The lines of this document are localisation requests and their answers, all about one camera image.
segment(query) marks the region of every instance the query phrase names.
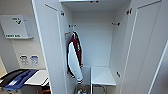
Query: wardrobe door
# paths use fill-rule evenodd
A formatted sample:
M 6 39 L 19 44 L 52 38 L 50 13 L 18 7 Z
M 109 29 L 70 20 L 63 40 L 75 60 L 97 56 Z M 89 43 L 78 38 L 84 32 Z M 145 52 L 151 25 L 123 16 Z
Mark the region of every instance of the wardrobe door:
M 168 36 L 166 29 L 158 30 L 164 25 L 161 20 L 166 16 L 161 12 L 167 0 L 142 1 L 131 2 L 127 26 L 131 36 L 120 94 L 148 94 Z

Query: white wall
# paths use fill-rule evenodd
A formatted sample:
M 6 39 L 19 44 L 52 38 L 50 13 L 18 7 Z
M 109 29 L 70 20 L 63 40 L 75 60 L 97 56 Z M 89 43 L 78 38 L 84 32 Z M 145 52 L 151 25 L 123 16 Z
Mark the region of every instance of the white wall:
M 120 75 L 124 72 L 125 62 L 121 62 L 121 56 L 124 45 L 124 38 L 127 27 L 128 15 L 126 11 L 129 9 L 129 2 L 123 5 L 121 8 L 115 11 L 114 23 L 120 23 L 120 26 L 113 26 L 113 36 L 112 36 L 112 45 L 111 45 L 111 55 L 109 68 L 113 74 L 113 77 L 117 83 L 119 79 L 116 75 L 118 71 Z
M 19 69 L 19 64 L 16 58 L 16 54 L 13 49 L 11 40 L 6 39 L 0 25 L 0 56 L 4 63 L 7 72 Z
M 0 77 L 4 76 L 6 74 L 6 69 L 5 69 L 5 66 L 2 62 L 2 59 L 0 57 Z
M 41 51 L 36 22 L 33 14 L 31 0 L 0 0 L 0 15 L 23 15 L 26 16 L 32 27 L 33 39 L 11 40 L 20 68 L 45 69 L 43 55 Z M 29 65 L 24 65 L 20 61 L 20 56 L 28 57 Z M 31 63 L 30 57 L 36 55 L 39 58 L 38 66 Z
M 113 12 L 73 12 L 75 31 L 82 47 L 84 84 L 90 84 L 90 67 L 109 66 Z

